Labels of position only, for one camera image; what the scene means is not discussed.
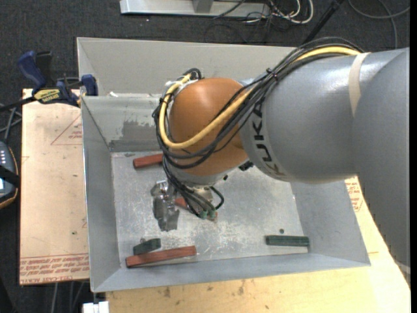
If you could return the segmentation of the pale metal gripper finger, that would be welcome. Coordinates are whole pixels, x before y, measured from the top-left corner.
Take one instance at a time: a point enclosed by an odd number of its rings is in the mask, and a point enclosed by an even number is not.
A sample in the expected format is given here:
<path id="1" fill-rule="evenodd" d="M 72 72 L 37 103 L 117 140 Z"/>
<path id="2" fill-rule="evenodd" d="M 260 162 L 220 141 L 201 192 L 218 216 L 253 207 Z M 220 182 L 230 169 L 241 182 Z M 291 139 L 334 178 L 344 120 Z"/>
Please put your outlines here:
<path id="1" fill-rule="evenodd" d="M 151 189 L 151 196 L 153 197 L 152 211 L 155 219 L 158 221 L 160 228 L 166 227 L 167 218 L 167 204 L 165 195 L 167 192 L 167 181 L 157 181 Z"/>
<path id="2" fill-rule="evenodd" d="M 176 230 L 178 226 L 180 211 L 175 208 L 168 208 L 164 215 L 165 231 Z"/>

